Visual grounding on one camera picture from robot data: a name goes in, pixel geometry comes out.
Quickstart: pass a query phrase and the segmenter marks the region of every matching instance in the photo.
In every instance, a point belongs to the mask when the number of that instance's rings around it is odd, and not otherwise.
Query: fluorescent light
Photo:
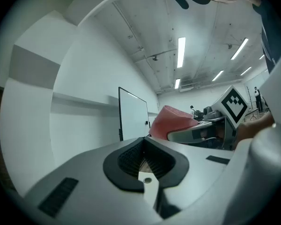
[[[181,37],[178,39],[178,62],[177,62],[178,68],[181,68],[183,66],[184,51],[185,51],[185,38]]]
[[[247,70],[245,70],[242,74],[241,74],[241,76],[242,75],[244,75],[247,71],[249,71],[251,69],[251,67],[249,67]]]
[[[245,44],[249,41],[249,39],[245,38],[243,40],[243,43],[240,45],[240,47],[238,48],[238,50],[236,51],[236,53],[233,55],[233,57],[231,58],[231,60],[234,60],[236,58],[236,56],[240,53],[240,51],[244,48]]]
[[[219,74],[218,74],[217,76],[215,76],[215,78],[214,78],[212,81],[216,80],[216,79],[222,74],[223,71],[224,71],[224,70],[222,70],[221,72],[219,72]]]
[[[131,95],[132,97],[138,98],[135,95],[131,94],[130,92],[128,92],[129,95]]]
[[[179,87],[179,84],[180,84],[180,78],[176,79],[175,89],[177,89]]]

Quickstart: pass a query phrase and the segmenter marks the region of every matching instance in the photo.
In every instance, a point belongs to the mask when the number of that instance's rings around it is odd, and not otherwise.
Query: red object
[[[196,126],[198,121],[192,114],[170,106],[164,106],[152,123],[149,133],[152,137],[168,140],[168,133]]]

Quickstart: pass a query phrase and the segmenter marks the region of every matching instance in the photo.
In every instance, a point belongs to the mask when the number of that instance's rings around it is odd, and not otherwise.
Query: gray panel
[[[60,67],[59,64],[17,45],[13,47],[11,64],[11,78],[48,89],[53,89]]]
[[[182,212],[163,221],[163,225],[184,225],[185,221],[188,224],[196,225],[222,224],[228,203],[240,181],[250,142],[251,139],[240,142],[224,172],[206,190],[206,193]],[[176,198],[169,199],[169,202],[183,200],[188,192],[189,188],[186,186],[184,193],[180,193]]]
[[[193,147],[153,138],[188,158],[189,170],[177,187],[165,189],[168,202],[181,209],[187,208],[200,198],[220,177],[227,165],[206,160],[209,156],[231,159],[234,152]]]
[[[281,183],[281,125],[261,131],[253,140],[246,170],[232,196],[225,224],[247,223]]]
[[[151,224],[161,221],[144,200],[143,193],[125,192],[103,172],[103,161],[112,151],[135,139],[84,152],[41,179],[25,196],[38,206],[65,178],[79,182],[56,219],[63,224]]]
[[[194,139],[192,132],[194,130],[211,127],[212,125],[212,122],[201,121],[198,125],[188,129],[168,133],[168,140],[176,143],[200,143],[202,142],[202,138]]]

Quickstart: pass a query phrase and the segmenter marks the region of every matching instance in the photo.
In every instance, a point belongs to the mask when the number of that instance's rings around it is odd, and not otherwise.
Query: white panel
[[[118,107],[53,98],[50,135],[56,166],[92,149],[119,142]]]
[[[27,29],[16,45],[61,64],[75,35],[76,26],[53,11]]]
[[[53,89],[59,67],[58,63],[14,45],[9,77],[22,83]]]
[[[281,123],[281,58],[260,88],[276,123]]]
[[[157,96],[125,51],[95,18],[78,28],[78,36],[66,54],[54,92],[85,100],[109,103],[118,98],[118,87],[129,88],[158,112]]]
[[[185,209],[195,203],[202,197],[220,178],[227,165],[209,161],[208,156],[216,156],[220,158],[231,159],[234,155],[232,151],[206,149],[179,143],[151,138],[164,146],[174,149],[175,151],[187,157],[189,162],[189,170],[178,186],[169,187],[164,190],[164,194],[171,205],[175,205],[180,209]]]
[[[0,86],[8,79],[10,58],[16,40],[49,12],[63,13],[71,0],[18,0],[0,24]]]
[[[52,90],[9,78],[0,109],[0,143],[19,195],[55,169],[49,117]]]
[[[152,181],[150,183],[145,183],[144,180],[146,178],[150,178]],[[138,179],[139,181],[144,183],[144,187],[145,187],[144,199],[151,207],[153,207],[157,198],[159,181],[157,180],[157,178],[154,176],[153,173],[148,173],[148,172],[139,172]]]
[[[120,89],[121,123],[123,140],[145,137],[149,134],[147,103],[131,93]]]

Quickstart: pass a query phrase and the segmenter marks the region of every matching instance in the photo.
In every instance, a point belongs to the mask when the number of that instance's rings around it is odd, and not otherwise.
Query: black vent
[[[148,141],[145,140],[144,143],[145,159],[155,177],[160,179],[175,166],[176,161],[173,156],[150,144]]]
[[[127,174],[138,178],[143,157],[143,146],[139,143],[119,156],[118,165]]]
[[[215,156],[209,156],[206,159],[216,162],[216,163],[225,164],[225,165],[227,165],[230,162],[230,159],[222,158],[222,157],[215,157]]]
[[[45,214],[54,218],[69,198],[77,183],[78,180],[73,178],[63,179],[49,196],[42,201],[38,208]]]
[[[161,188],[177,186],[189,169],[184,155],[146,137],[109,154],[103,162],[103,171],[118,188],[144,192],[143,183],[137,179],[143,159],[159,180]]]

